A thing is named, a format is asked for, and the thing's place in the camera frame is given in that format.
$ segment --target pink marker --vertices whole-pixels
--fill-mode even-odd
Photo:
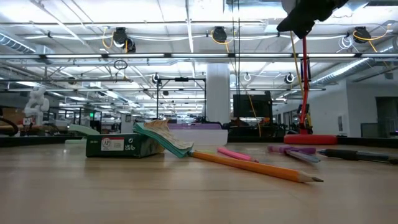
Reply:
[[[259,162],[258,160],[253,159],[251,156],[230,151],[230,150],[228,150],[227,148],[225,148],[223,146],[218,147],[217,151],[222,153],[222,154],[224,154],[224,155],[231,156],[232,158],[239,159],[239,160],[242,160],[242,161]]]

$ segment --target label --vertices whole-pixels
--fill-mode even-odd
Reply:
[[[128,142],[128,144],[124,147],[124,150],[133,151],[136,149],[134,146],[132,146],[133,138],[129,138],[129,140],[127,140],[127,142]]]
[[[30,124],[34,124],[33,119],[32,118],[24,118],[23,125],[30,125]]]
[[[123,151],[124,137],[105,137],[101,141],[101,151]]]

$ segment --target purple marker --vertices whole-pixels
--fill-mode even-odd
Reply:
[[[306,154],[315,154],[317,149],[315,147],[293,147],[293,146],[268,146],[269,152],[278,152],[286,154],[286,151],[302,152]]]
[[[314,147],[268,146],[268,151],[296,157],[307,162],[320,162],[319,158],[315,156],[317,149]]]

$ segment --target white container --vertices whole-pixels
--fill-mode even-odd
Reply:
[[[170,131],[177,139],[194,142],[195,146],[225,146],[228,141],[228,130],[171,129]]]

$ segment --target yellow cable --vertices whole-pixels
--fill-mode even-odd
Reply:
[[[373,50],[377,53],[377,50],[376,50],[376,48],[374,47],[373,43],[372,43],[371,41],[369,41],[369,44],[371,44]]]
[[[372,43],[370,40],[369,40],[369,44],[371,45],[371,47],[373,48],[373,50],[377,53],[376,48],[374,47],[373,43]],[[383,63],[384,63],[384,65],[385,65],[388,69],[390,69],[390,70],[392,71],[392,69],[390,68],[390,66],[389,66],[385,61],[383,61]]]
[[[380,37],[375,37],[375,38],[362,38],[362,37],[358,37],[357,35],[355,35],[358,31],[354,31],[354,32],[353,32],[353,36],[356,37],[356,38],[359,39],[359,40],[368,40],[368,41],[370,41],[370,40],[378,40],[378,39],[381,39],[381,38],[383,38],[383,37],[385,37],[385,36],[387,35],[388,29],[390,29],[390,26],[387,26],[386,32],[385,32],[383,35],[381,35]]]
[[[296,73],[297,73],[297,78],[298,78],[298,84],[300,85],[301,89],[301,95],[304,97],[304,89],[303,89],[303,84],[301,83],[301,74],[299,72],[299,66],[297,65],[297,55],[296,55],[296,48],[294,46],[294,40],[293,40],[293,32],[290,31],[290,40],[292,41],[292,49],[293,49],[293,58],[294,58],[294,64],[296,67]],[[311,116],[309,114],[306,114],[307,120],[308,120],[308,125],[311,127],[312,122],[311,122]]]
[[[228,43],[226,43],[225,46],[226,46],[227,52],[229,53],[229,50],[228,50]],[[257,125],[258,125],[258,127],[259,127],[259,136],[260,136],[260,138],[261,138],[261,127],[260,127],[260,122],[257,120],[257,115],[256,115],[256,111],[254,110],[253,102],[252,102],[252,100],[251,100],[250,94],[248,93],[248,90],[245,88],[244,91],[246,92],[247,96],[249,96],[249,101],[250,101],[251,109],[253,110],[254,118],[256,119]]]
[[[229,44],[229,43],[231,43],[232,40],[235,38],[235,36],[234,36],[234,38],[233,38],[232,40],[230,40],[229,42],[221,43],[221,42],[218,42],[217,40],[214,39],[213,33],[214,33],[214,31],[212,30],[212,31],[210,32],[210,36],[211,36],[211,38],[213,39],[213,41],[216,42],[217,44]]]
[[[301,83],[301,74],[300,74],[300,72],[299,72],[299,66],[297,65],[296,48],[295,48],[295,45],[294,45],[293,32],[292,32],[292,31],[290,31],[290,40],[292,41],[293,58],[294,58],[294,64],[295,64],[295,66],[296,66],[296,73],[297,73],[297,78],[298,78],[298,84],[300,85],[301,95],[304,97],[304,89],[303,89],[303,84]]]
[[[107,49],[110,49],[110,48],[113,46],[113,33],[114,33],[114,32],[112,32],[111,45],[110,45],[110,46],[107,46],[107,45],[105,44],[105,39],[104,39],[104,37],[105,37],[105,32],[106,32],[106,28],[104,29],[104,34],[102,35],[102,44],[103,44],[104,47],[106,47]]]

